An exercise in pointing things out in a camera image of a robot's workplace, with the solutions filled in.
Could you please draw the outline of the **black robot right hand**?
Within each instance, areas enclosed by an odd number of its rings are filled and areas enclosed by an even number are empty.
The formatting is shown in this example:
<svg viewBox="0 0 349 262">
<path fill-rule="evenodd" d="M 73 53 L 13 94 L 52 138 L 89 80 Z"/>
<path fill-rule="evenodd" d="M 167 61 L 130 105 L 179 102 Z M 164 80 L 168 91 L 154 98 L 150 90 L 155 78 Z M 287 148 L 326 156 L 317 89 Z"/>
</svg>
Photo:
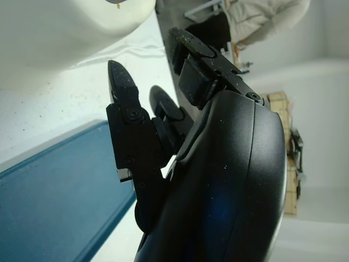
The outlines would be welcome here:
<svg viewBox="0 0 349 262">
<path fill-rule="evenodd" d="M 150 118 L 118 62 L 107 64 L 107 118 L 121 182 L 136 193 L 143 232 L 136 261 L 268 261 L 284 212 L 287 157 L 281 119 L 217 49 L 169 31 L 192 119 L 159 86 Z"/>
</svg>

